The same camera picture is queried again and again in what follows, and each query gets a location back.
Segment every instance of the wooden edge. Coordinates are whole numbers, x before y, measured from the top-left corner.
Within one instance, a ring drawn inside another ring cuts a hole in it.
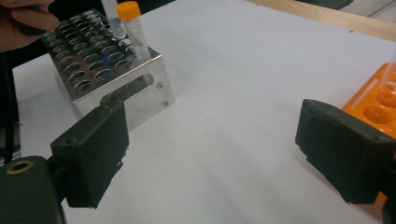
[[[396,23],[380,21],[326,7],[313,6],[293,0],[246,0],[250,3],[284,11],[315,21],[347,28],[351,31],[396,42]]]

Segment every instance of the test tube rack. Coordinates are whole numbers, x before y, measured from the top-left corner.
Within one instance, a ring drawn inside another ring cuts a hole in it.
[[[382,65],[343,109],[396,138],[396,63]]]
[[[139,62],[129,39],[111,34],[95,9],[61,21],[42,37],[80,117],[100,104],[123,101],[132,130],[175,101],[163,56],[149,49]]]

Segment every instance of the centrifuge tube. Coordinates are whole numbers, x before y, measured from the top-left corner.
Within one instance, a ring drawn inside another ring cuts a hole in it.
[[[139,5],[134,1],[120,3],[117,6],[119,17],[126,28],[126,33],[131,40],[134,54],[138,61],[145,62],[150,59],[149,47],[139,20],[141,15]]]
[[[123,39],[125,37],[125,30],[117,13],[117,4],[117,0],[102,0],[102,6],[105,10],[111,33],[117,39]]]

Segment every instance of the table surface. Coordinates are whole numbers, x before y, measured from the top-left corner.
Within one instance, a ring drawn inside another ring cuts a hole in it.
[[[68,223],[381,223],[294,143],[301,102],[343,106],[396,44],[241,0],[177,0],[141,18],[177,101],[130,132],[97,209]],[[50,56],[14,69],[23,156],[78,119]]]

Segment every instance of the metal test tube rack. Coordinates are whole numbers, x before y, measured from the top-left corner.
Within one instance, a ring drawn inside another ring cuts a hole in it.
[[[140,63],[129,40],[114,38],[95,9],[62,21],[42,40],[81,116],[122,100],[132,130],[175,101],[163,56],[150,49],[150,59]]]

